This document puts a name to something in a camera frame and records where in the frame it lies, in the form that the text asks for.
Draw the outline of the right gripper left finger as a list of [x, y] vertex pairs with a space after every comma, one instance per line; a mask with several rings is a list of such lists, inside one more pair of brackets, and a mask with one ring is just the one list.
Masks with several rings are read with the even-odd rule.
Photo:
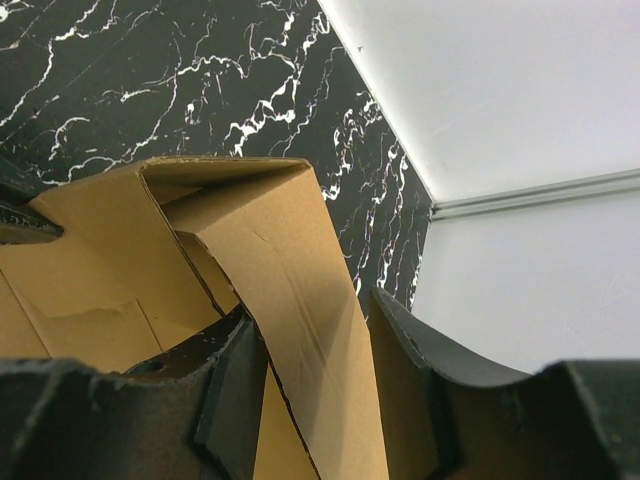
[[249, 479], [268, 355], [242, 306], [128, 371], [1, 364], [5, 479]]

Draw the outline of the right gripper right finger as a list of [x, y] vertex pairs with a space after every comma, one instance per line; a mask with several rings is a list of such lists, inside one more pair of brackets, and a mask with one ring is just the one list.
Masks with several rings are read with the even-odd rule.
[[635, 479], [639, 364], [527, 374], [422, 323], [383, 289], [368, 321], [393, 479]]

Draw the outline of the brown cardboard box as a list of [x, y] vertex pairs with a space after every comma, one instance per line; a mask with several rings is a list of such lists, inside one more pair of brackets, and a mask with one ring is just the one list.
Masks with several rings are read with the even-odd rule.
[[123, 371], [245, 306], [271, 357], [256, 477], [388, 475], [369, 332], [309, 163], [162, 157], [56, 187], [1, 250], [1, 351]]

